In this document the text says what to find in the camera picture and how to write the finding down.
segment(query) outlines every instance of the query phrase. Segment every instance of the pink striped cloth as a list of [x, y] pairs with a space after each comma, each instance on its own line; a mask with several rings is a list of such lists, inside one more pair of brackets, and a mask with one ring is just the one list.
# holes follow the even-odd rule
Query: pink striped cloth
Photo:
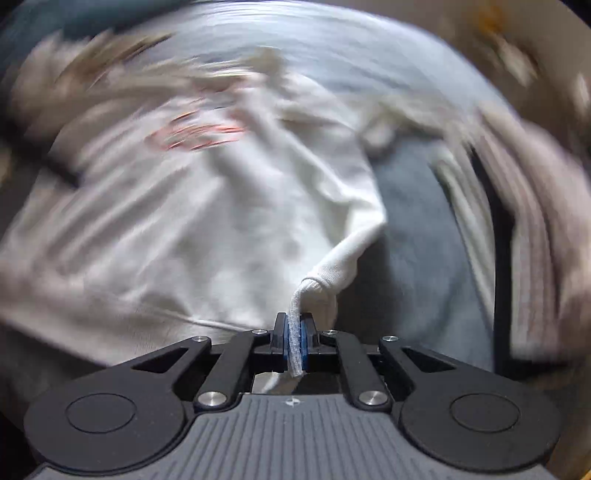
[[512, 244], [513, 268], [520, 272], [514, 291], [525, 301], [529, 289], [531, 298], [529, 312], [519, 312], [525, 302], [514, 305], [512, 348], [527, 358], [586, 354], [591, 347], [588, 178], [541, 128], [503, 106], [484, 105], [480, 111], [486, 125], [478, 142], [481, 158], [496, 177], [501, 198], [521, 212]]

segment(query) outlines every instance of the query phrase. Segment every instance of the gray ribbed plate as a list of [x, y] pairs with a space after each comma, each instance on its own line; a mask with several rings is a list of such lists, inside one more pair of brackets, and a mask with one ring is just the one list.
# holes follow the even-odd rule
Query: gray ribbed plate
[[[35, 480], [80, 477], [40, 468]], [[340, 395], [244, 395], [233, 410], [203, 414], [169, 454], [110, 480], [551, 480], [542, 467], [481, 475], [438, 463], [410, 445], [385, 413]]]

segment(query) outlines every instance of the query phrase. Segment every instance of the laundry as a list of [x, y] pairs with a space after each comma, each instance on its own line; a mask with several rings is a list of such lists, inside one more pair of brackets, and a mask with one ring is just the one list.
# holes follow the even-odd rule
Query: laundry
[[493, 324], [495, 312], [495, 245], [491, 210], [486, 194], [470, 164], [462, 125], [452, 123], [444, 134], [445, 145], [433, 158], [432, 168], [447, 187], [478, 293]]
[[515, 154], [545, 213], [560, 287], [557, 319], [545, 326], [556, 356], [585, 355], [591, 329], [591, 189], [581, 165], [541, 128], [495, 105], [482, 115]]
[[512, 278], [511, 243], [515, 229], [515, 217], [505, 207], [491, 178], [488, 176], [482, 160], [474, 147], [470, 148], [470, 163], [478, 181], [482, 185], [491, 211], [493, 235], [495, 238], [495, 312], [493, 319], [493, 349], [495, 372], [511, 376], [515, 371], [515, 362], [511, 355], [511, 307]]
[[51, 37], [14, 83], [28, 134], [85, 182], [37, 180], [0, 248], [2, 317], [108, 365], [268, 329], [290, 305], [330, 328], [386, 221], [353, 112], [272, 49], [134, 70], [100, 54], [117, 41]]

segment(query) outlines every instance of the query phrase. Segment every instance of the white t-shirt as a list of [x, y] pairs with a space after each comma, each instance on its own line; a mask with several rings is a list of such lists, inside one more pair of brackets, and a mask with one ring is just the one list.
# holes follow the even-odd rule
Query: white t-shirt
[[21, 66], [18, 117], [84, 182], [37, 180], [0, 246], [0, 317], [108, 365], [290, 306], [331, 327], [386, 221], [360, 117], [274, 50], [105, 67], [117, 41], [54, 36]]

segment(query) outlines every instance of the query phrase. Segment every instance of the dark teal fabric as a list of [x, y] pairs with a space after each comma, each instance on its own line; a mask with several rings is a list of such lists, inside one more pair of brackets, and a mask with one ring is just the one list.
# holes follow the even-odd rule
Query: dark teal fabric
[[0, 74], [24, 59], [50, 33], [73, 40], [131, 28], [189, 0], [27, 0], [2, 23]]

